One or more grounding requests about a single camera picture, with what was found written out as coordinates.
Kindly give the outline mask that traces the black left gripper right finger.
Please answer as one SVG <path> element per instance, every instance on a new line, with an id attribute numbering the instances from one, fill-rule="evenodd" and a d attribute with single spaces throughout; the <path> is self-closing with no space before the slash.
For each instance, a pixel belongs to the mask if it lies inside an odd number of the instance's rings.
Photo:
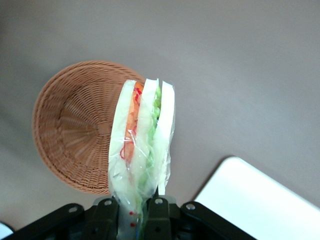
<path id="1" fill-rule="evenodd" d="M 158 196 L 148 202 L 145 240 L 253 240 L 238 228 L 199 202 L 181 207 Z"/>

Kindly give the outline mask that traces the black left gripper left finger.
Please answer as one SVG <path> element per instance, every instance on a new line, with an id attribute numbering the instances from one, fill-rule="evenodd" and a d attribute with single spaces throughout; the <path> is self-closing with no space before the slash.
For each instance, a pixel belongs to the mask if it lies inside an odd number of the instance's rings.
<path id="1" fill-rule="evenodd" d="M 115 240 L 119 205 L 102 197 L 85 210 L 69 203 L 5 237 L 6 240 Z"/>

